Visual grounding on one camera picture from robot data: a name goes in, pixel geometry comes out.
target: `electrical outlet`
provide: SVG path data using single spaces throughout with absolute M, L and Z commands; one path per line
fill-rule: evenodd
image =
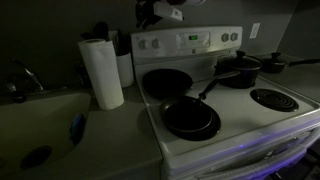
M 253 23 L 249 39 L 254 39 L 258 35 L 260 23 Z

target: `oven handle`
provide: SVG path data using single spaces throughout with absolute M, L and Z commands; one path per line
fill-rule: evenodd
M 218 172 L 215 174 L 198 175 L 195 178 L 199 180 L 233 180 L 233 179 L 256 179 L 265 177 L 290 165 L 292 162 L 297 162 L 306 153 L 309 148 L 320 137 L 320 127 L 314 129 L 312 133 L 301 144 L 287 149 L 273 157 L 264 159 L 260 162 L 238 168 Z

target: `white stove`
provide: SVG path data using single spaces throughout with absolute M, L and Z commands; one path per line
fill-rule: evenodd
M 304 143 L 303 150 L 299 149 L 295 155 L 287 158 L 297 160 L 310 142 L 319 136 L 318 131 L 313 131 L 312 138 L 303 141 L 310 134 L 308 131 L 320 125 L 319 104 L 262 77 L 258 77 L 255 85 L 248 89 L 233 89 L 218 84 L 207 95 L 203 102 L 214 109 L 221 120 L 220 131 L 214 137 L 203 141 L 189 141 L 175 136 L 166 128 L 159 112 L 162 100 L 145 91 L 141 83 L 142 77 L 156 69 L 183 71 L 194 82 L 185 95 L 197 98 L 213 79 L 217 57 L 234 53 L 241 46 L 241 38 L 242 28 L 233 26 L 132 34 L 137 82 L 164 157 L 163 179 L 232 179 L 228 173 L 233 167 L 240 171 L 243 165 L 256 163 L 256 160 L 262 160 L 269 151 L 287 147 L 293 140 L 299 139 L 296 137 L 302 137 L 299 143 Z M 250 95 L 256 89 L 285 94 L 299 108 L 292 112 L 282 112 L 262 106 Z M 256 176 L 266 176 L 266 172 L 272 173 L 279 168 L 280 166 L 276 169 L 269 167 Z

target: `frying pan handle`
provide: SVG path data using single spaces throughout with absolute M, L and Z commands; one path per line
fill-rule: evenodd
M 199 94 L 199 100 L 204 100 L 207 98 L 207 94 L 212 90 L 212 88 L 214 86 L 217 85 L 217 83 L 219 82 L 220 79 L 224 79 L 224 78 L 229 78 L 229 77 L 233 77 L 240 74 L 240 71 L 231 71 L 228 73 L 224 73 L 224 74 L 220 74 L 218 76 L 215 77 L 215 79 L 213 81 L 211 81 L 211 83 L 206 87 L 206 89 Z
M 290 62 L 289 66 L 295 66 L 299 64 L 315 64 L 315 63 L 320 63 L 320 59 L 307 59 L 302 61 Z

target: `sink drain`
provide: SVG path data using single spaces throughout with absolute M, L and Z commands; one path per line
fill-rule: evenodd
M 44 163 L 50 156 L 52 148 L 50 146 L 40 146 L 27 154 L 20 163 L 21 169 L 27 169 L 39 166 Z

